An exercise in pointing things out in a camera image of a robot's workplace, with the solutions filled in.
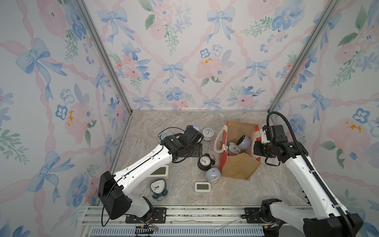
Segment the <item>white round clock with legs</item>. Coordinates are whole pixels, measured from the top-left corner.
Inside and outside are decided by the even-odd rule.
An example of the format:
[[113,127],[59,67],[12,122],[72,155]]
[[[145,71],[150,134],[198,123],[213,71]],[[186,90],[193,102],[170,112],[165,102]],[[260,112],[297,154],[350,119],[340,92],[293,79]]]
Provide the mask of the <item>white round clock with legs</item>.
[[241,153],[241,149],[233,142],[228,145],[228,155],[237,156]]

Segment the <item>grey blue oval clock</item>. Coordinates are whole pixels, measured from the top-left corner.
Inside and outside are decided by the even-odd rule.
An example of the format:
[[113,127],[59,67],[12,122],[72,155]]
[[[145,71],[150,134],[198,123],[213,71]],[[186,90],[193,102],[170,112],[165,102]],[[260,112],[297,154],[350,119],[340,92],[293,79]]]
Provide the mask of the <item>grey blue oval clock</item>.
[[251,141],[250,137],[243,135],[239,138],[236,145],[240,150],[247,150],[251,146],[251,143],[252,143],[252,141]]

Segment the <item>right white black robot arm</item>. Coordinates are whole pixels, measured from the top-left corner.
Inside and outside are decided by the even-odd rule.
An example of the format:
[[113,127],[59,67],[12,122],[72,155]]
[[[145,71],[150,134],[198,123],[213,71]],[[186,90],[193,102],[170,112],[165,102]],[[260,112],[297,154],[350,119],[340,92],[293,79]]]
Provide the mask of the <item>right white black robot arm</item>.
[[314,168],[302,144],[290,142],[282,125],[265,125],[254,154],[277,158],[295,176],[303,189],[311,211],[293,208],[277,198],[262,201],[259,218],[265,223],[289,224],[307,237],[355,237],[364,225],[357,213],[351,213],[337,200]]

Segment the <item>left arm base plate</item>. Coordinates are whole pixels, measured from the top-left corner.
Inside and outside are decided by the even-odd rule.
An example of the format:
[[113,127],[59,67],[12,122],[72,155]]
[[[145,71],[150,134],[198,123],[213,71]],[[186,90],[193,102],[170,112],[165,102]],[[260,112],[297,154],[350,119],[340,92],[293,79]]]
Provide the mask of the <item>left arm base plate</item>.
[[127,224],[165,224],[167,217],[166,207],[154,207],[145,216],[139,218],[135,215],[126,215],[125,223]]

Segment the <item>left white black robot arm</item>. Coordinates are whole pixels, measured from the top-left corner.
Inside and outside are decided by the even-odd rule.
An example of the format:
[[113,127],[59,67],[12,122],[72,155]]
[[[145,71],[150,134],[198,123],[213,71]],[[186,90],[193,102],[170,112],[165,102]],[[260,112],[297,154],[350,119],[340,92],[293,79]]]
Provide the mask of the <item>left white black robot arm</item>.
[[100,177],[98,197],[109,219],[131,215],[144,222],[151,220],[155,208],[146,197],[135,198],[131,192],[154,171],[169,163],[178,164],[188,157],[201,157],[204,136],[192,125],[180,133],[159,139],[159,144],[129,167]]

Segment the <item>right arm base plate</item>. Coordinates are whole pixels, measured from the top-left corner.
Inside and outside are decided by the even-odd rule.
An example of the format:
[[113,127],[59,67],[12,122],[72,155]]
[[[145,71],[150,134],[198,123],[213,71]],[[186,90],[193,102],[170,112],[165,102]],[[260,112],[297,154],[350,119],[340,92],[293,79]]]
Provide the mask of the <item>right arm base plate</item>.
[[270,210],[265,210],[257,207],[247,207],[244,209],[245,213],[241,215],[249,224],[281,224],[284,221],[274,218]]

